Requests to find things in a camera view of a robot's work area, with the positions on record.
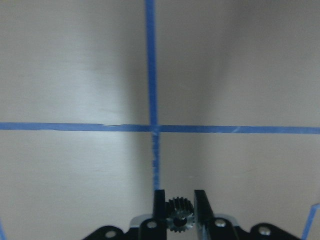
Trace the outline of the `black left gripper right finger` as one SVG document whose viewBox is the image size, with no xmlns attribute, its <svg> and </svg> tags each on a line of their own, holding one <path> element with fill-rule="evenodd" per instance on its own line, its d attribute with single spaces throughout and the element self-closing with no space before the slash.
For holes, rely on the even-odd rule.
<svg viewBox="0 0 320 240">
<path fill-rule="evenodd" d="M 225 217 L 216 216 L 204 190 L 194 191 L 195 222 L 200 240 L 236 240 L 237 233 Z"/>
</svg>

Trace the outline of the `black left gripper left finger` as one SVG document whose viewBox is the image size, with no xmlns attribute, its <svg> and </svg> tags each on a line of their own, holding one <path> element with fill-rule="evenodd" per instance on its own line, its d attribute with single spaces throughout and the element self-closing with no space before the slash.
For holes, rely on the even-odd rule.
<svg viewBox="0 0 320 240">
<path fill-rule="evenodd" d="M 145 219 L 138 228 L 139 240 L 166 240 L 166 197 L 165 190 L 154 191 L 151 217 Z"/>
</svg>

